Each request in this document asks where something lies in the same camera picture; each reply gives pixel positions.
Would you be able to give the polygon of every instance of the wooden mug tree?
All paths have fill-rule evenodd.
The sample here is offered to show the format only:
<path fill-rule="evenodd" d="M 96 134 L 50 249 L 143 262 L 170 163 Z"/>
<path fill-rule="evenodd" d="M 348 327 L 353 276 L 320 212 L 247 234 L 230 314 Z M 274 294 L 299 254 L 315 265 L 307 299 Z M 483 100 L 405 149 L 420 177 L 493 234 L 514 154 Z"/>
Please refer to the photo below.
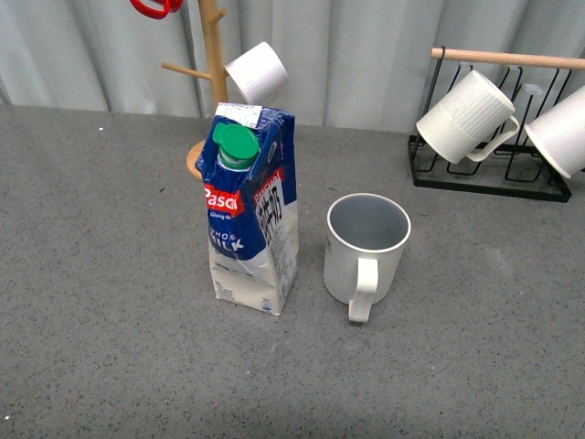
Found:
<path fill-rule="evenodd" d="M 186 75 L 193 76 L 200 80 L 209 80 L 211 82 L 211 91 L 215 107 L 220 102 L 228 101 L 228 84 L 226 78 L 228 73 L 223 61 L 223 50 L 221 47 L 221 33 L 219 32 L 219 20 L 226 16 L 228 10 L 222 8 L 218 10 L 217 0 L 199 0 L 199 14 L 201 15 L 201 27 L 203 29 L 203 39 L 205 41 L 205 51 L 207 56 L 207 65 L 209 73 L 187 69 L 163 62 L 163 69 L 178 71 Z M 195 162 L 201 155 L 201 150 L 205 144 L 205 139 L 197 143 L 189 154 L 186 156 L 186 167 L 189 172 L 199 181 L 203 181 L 201 173 L 195 168 Z"/>

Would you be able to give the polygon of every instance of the wooden base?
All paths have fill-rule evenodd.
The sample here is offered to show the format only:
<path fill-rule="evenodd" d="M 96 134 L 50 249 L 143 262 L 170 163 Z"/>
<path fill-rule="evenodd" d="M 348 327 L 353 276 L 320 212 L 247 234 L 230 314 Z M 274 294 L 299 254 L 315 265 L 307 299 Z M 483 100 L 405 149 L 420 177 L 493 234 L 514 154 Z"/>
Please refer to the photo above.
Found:
<path fill-rule="evenodd" d="M 201 176 L 201 173 L 197 171 L 197 168 L 195 167 L 195 162 L 201 155 L 201 151 L 203 150 L 204 144 L 205 140 L 202 140 L 201 142 L 193 146 L 191 148 L 191 151 L 189 151 L 189 154 L 186 155 L 186 168 L 189 170 L 191 175 L 193 175 L 193 177 L 195 177 L 199 181 L 203 181 L 203 177 Z"/>

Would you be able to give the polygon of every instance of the speckled gray surface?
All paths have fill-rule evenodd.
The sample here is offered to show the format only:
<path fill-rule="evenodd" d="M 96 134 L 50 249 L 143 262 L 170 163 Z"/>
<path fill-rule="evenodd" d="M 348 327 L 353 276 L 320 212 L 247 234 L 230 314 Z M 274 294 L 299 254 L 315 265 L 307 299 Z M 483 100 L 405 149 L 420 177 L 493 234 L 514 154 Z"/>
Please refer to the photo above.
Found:
<path fill-rule="evenodd" d="M 567 204 L 417 188 L 405 134 L 298 126 L 275 317 L 212 291 L 185 168 L 208 121 L 0 106 L 0 127 L 0 437 L 585 436 L 585 175 Z M 361 327 L 323 283 L 326 210 L 357 191 L 413 225 Z"/>

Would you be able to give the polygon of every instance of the red object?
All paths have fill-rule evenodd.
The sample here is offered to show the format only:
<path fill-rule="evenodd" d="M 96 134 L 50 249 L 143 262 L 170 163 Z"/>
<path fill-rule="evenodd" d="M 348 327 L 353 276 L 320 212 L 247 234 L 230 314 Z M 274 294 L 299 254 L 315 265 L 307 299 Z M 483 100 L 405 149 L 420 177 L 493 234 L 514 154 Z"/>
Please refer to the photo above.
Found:
<path fill-rule="evenodd" d="M 152 0 L 155 3 L 163 6 L 163 9 L 154 9 L 142 3 L 142 0 L 130 0 L 134 9 L 145 16 L 161 20 L 165 18 L 169 12 L 176 12 L 183 4 L 183 0 Z"/>

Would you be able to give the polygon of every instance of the upside-down white cup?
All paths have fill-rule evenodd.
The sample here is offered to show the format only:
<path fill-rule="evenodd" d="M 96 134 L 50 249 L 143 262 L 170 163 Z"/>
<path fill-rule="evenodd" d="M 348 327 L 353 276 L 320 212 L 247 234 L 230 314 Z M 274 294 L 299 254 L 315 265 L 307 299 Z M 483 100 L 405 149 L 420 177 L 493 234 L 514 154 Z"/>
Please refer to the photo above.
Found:
<path fill-rule="evenodd" d="M 351 194 L 327 212 L 324 282 L 329 293 L 349 305 L 349 320 L 367 322 L 370 308 L 392 284 L 410 218 L 394 201 L 375 194 Z"/>
<path fill-rule="evenodd" d="M 565 178 L 585 168 L 585 87 L 525 129 L 540 154 Z"/>
<path fill-rule="evenodd" d="M 518 132 L 514 104 L 482 73 L 472 70 L 417 122 L 429 146 L 445 160 L 457 164 L 464 157 L 481 162 Z M 506 120 L 513 127 L 500 133 L 479 153 L 476 146 Z"/>
<path fill-rule="evenodd" d="M 278 55 L 263 41 L 230 62 L 226 71 L 250 105 L 262 105 L 289 80 Z"/>

